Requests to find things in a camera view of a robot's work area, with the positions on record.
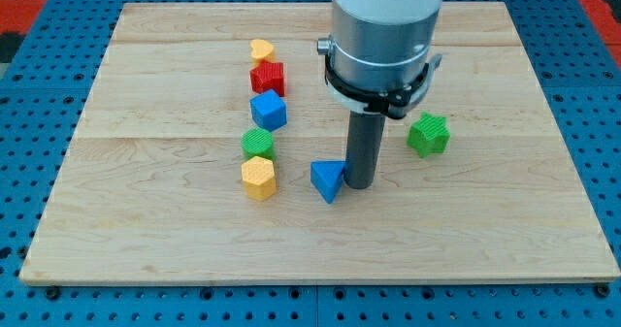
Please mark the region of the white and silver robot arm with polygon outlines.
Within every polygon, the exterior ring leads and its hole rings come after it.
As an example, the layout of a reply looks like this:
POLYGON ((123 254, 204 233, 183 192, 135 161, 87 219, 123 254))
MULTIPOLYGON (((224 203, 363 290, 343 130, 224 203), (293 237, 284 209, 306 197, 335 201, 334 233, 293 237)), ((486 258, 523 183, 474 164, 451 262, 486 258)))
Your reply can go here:
POLYGON ((386 119, 405 118, 441 63, 428 54, 443 0, 332 0, 332 27, 317 42, 333 98, 349 110, 344 181, 374 181, 386 119))

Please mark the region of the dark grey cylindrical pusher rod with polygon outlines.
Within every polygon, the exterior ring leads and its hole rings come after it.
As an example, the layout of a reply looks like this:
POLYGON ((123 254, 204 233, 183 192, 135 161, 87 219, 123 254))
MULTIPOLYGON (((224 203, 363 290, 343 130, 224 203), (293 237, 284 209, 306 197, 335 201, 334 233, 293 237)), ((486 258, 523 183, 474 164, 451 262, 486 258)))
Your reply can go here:
POLYGON ((351 112, 348 122, 344 181, 353 189, 366 189, 374 181, 385 117, 351 112))

